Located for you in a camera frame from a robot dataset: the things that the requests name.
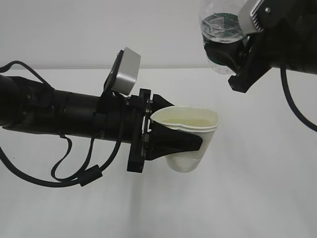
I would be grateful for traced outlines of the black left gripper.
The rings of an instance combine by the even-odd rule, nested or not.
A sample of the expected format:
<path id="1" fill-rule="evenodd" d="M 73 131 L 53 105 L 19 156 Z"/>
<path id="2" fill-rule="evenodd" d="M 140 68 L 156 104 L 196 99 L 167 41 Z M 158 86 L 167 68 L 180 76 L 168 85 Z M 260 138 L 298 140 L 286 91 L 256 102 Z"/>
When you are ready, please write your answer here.
<path id="1" fill-rule="evenodd" d="M 130 97 L 130 105 L 135 111 L 134 128 L 132 141 L 128 156 L 127 171 L 141 173 L 144 162 L 152 161 L 157 158 L 182 152 L 199 151 L 203 139 L 198 136 L 179 130 L 168 128 L 158 122 L 151 122 L 149 141 L 144 155 L 143 142 L 143 123 L 144 118 L 149 115 L 151 90 L 140 89 L 139 95 Z M 151 102 L 151 112 L 174 106 L 171 102 L 164 99 L 161 95 L 153 94 Z"/>

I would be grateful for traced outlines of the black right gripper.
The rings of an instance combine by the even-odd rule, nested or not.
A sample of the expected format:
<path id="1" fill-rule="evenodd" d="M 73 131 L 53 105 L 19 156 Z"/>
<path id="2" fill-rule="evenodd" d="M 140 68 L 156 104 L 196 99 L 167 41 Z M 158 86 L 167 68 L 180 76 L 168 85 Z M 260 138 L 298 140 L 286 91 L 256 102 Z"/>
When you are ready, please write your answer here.
<path id="1" fill-rule="evenodd" d="M 232 90 L 246 93 L 270 69 L 268 61 L 261 57 L 265 33 L 252 34 L 244 45 L 233 43 L 204 42 L 208 59 L 225 66 L 235 73 L 228 80 Z"/>

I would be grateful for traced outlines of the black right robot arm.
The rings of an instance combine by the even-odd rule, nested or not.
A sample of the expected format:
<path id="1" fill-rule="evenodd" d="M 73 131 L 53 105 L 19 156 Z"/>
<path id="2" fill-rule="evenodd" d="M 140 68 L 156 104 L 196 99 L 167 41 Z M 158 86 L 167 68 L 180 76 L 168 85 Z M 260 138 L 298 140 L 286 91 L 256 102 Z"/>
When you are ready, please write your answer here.
<path id="1" fill-rule="evenodd" d="M 231 43 L 203 36 L 208 59 L 234 72 L 228 83 L 232 90 L 246 93 L 271 68 L 316 74 L 317 14 L 288 15 L 274 28 Z"/>

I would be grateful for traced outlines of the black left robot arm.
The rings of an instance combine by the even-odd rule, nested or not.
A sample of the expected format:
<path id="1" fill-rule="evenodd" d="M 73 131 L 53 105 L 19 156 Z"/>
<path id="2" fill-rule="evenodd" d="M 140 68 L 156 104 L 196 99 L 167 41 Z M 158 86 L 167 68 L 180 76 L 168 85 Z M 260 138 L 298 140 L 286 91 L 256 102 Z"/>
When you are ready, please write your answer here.
<path id="1" fill-rule="evenodd" d="M 127 170 L 141 173 L 144 162 L 201 149 L 201 137 L 170 129 L 151 115 L 170 103 L 149 89 L 128 97 L 105 91 L 101 96 L 55 90 L 19 76 L 0 78 L 0 125 L 30 133 L 71 135 L 131 145 Z"/>

